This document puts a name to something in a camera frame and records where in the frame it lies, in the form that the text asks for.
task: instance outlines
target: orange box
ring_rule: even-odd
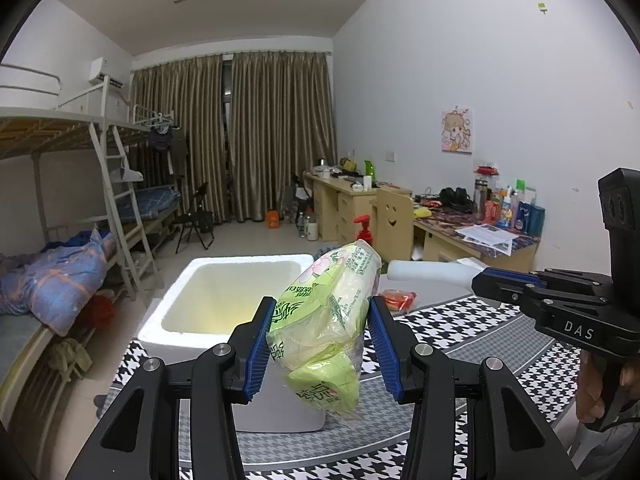
[[[276,210],[267,211],[267,227],[277,229],[280,227],[280,215]]]

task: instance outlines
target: ladder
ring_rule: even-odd
[[[116,148],[118,151],[116,155],[108,155],[107,153],[107,135],[109,132],[113,136],[113,140],[116,143]],[[160,273],[158,271],[158,267],[156,266],[156,261],[153,257],[153,254],[151,253],[149,241],[146,239],[145,227],[142,223],[142,218],[140,218],[140,210],[138,209],[138,201],[136,200],[136,193],[134,191],[133,183],[127,182],[126,191],[119,194],[113,193],[113,186],[111,183],[111,176],[109,173],[107,161],[110,159],[117,159],[126,170],[130,169],[129,159],[127,158],[127,153],[125,152],[122,140],[120,139],[118,127],[115,124],[108,125],[107,121],[103,119],[99,136],[95,128],[95,123],[93,122],[89,123],[89,134],[94,145],[95,153],[98,155],[98,161],[100,162],[100,171],[102,173],[102,182],[104,185],[104,201],[107,209],[107,218],[109,221],[109,228],[111,232],[114,233],[116,238],[118,264],[120,265],[120,270],[122,272],[122,279],[124,280],[124,284],[127,288],[127,292],[129,293],[129,297],[132,300],[135,300],[136,291],[144,290],[142,285],[142,276],[150,267],[153,270],[153,274],[158,283],[158,288],[163,288],[164,284],[162,282],[162,277],[160,276]],[[116,206],[116,200],[125,196],[130,196],[131,205],[136,217],[136,226],[132,231],[127,233],[127,235],[125,235],[124,229],[122,227],[122,221],[120,220],[120,215],[118,213],[118,207]],[[142,245],[145,248],[146,259],[136,265],[136,263],[133,261],[133,257],[131,256],[131,252],[129,251],[127,237],[135,236],[136,234],[138,234],[138,232],[140,232]]]

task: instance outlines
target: green plastic packaging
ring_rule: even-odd
[[[358,240],[324,254],[278,299],[267,342],[306,402],[338,414],[356,409],[364,325],[381,266]]]

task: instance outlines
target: human hand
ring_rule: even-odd
[[[580,354],[580,373],[577,383],[575,412],[578,420],[588,424],[604,416],[602,375],[593,363],[593,355],[586,350],[582,350]],[[620,384],[630,388],[632,399],[640,399],[640,356],[631,359],[622,368]]]

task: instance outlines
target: curtain rod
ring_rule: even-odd
[[[136,72],[137,70],[144,70],[145,68],[153,68],[155,66],[165,65],[167,63],[173,63],[175,61],[184,61],[185,59],[198,59],[200,57],[209,57],[209,56],[232,56],[233,54],[250,54],[251,52],[302,52],[304,54],[324,54],[325,56],[332,56],[334,53],[329,50],[286,50],[283,48],[262,48],[257,50],[230,50],[228,52],[212,52],[211,54],[200,54],[199,56],[187,56],[187,57],[178,57],[176,59],[172,59],[171,61],[163,61],[162,63],[155,63],[153,65],[146,65],[142,68],[137,68],[136,70],[132,70],[131,72]]]

